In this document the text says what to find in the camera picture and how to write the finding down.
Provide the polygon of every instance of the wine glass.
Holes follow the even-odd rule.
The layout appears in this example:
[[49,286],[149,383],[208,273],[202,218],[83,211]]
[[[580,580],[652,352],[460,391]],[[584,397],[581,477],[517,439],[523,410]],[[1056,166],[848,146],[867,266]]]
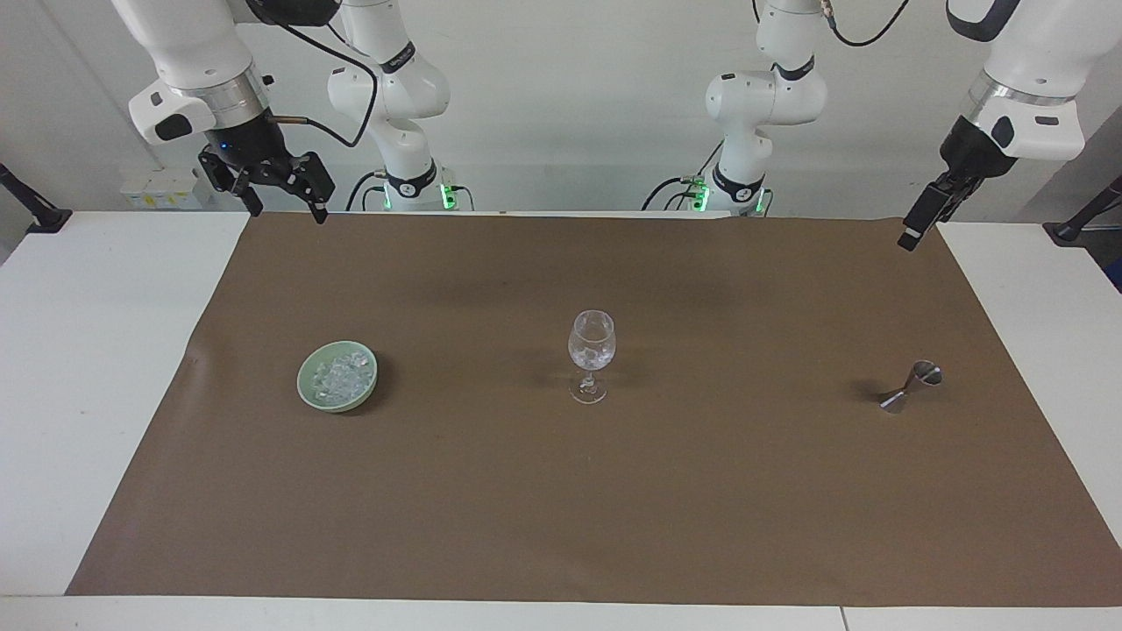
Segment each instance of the wine glass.
[[569,357],[582,371],[569,382],[569,393],[577,401],[591,405],[608,393],[603,378],[595,373],[604,369],[616,355],[616,323],[604,311],[582,311],[569,333]]

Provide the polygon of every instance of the wine glass base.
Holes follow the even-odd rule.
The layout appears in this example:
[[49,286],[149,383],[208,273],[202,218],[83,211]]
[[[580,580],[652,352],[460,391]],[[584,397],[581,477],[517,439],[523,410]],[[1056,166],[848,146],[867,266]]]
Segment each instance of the wine glass base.
[[608,394],[608,388],[604,383],[603,378],[597,378],[592,382],[590,386],[582,386],[585,382],[585,375],[577,375],[569,381],[569,394],[579,403],[585,405],[591,405],[594,403],[599,403]]

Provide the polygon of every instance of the bowl of ice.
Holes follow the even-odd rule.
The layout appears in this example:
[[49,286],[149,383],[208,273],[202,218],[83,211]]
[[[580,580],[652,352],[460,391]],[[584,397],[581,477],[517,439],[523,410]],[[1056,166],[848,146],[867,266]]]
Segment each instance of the bowl of ice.
[[296,392],[312,408],[338,414],[362,404],[378,382],[378,360],[357,341],[333,341],[304,359]]

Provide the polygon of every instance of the black stand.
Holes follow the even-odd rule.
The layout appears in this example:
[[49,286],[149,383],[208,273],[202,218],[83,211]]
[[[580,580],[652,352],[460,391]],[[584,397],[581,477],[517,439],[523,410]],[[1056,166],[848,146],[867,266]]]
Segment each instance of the black stand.
[[1116,203],[1119,196],[1122,196],[1122,175],[1119,175],[1114,182],[1111,182],[1110,186],[1095,195],[1095,199],[1083,207],[1083,210],[1077,212],[1075,217],[1063,223],[1045,223],[1045,230],[1048,231],[1048,235],[1056,245],[1073,245],[1079,238],[1083,229],[1087,227],[1087,223],[1091,223],[1094,218],[1119,205]]
[[74,214],[74,211],[57,208],[43,199],[43,195],[16,177],[2,163],[0,163],[0,184],[3,184],[3,188],[8,189],[8,192],[35,217],[35,223],[27,229],[28,235],[54,235],[62,230]]

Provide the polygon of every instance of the clear liquid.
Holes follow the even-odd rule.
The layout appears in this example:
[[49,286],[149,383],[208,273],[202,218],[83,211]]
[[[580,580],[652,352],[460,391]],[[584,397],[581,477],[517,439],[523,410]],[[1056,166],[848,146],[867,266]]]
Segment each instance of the clear liquid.
[[611,363],[616,355],[616,340],[590,345],[576,336],[569,340],[569,357],[582,371],[600,371]]

